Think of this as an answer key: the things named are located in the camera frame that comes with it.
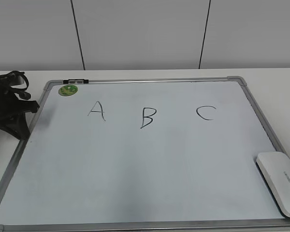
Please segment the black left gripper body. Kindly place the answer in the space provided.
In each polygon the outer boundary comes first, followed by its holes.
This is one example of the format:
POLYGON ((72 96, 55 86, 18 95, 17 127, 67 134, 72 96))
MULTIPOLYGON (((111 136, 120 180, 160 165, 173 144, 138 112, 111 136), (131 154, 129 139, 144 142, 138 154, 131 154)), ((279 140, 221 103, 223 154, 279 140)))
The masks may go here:
POLYGON ((20 76, 15 72, 0 75, 0 120, 12 117, 13 105, 18 101, 12 86, 21 84, 20 76))

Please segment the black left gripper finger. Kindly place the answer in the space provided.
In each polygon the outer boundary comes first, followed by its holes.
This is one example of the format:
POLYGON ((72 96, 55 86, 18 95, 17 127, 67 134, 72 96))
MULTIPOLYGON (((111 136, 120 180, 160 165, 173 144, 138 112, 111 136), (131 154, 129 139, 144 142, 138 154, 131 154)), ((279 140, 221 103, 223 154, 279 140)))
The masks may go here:
POLYGON ((36 101, 24 101, 18 100, 13 105, 13 114, 20 114, 20 113, 37 113, 40 106, 36 101))
POLYGON ((26 140, 30 136, 25 113, 20 113, 6 119, 1 119, 0 130, 7 132, 19 140, 26 140))

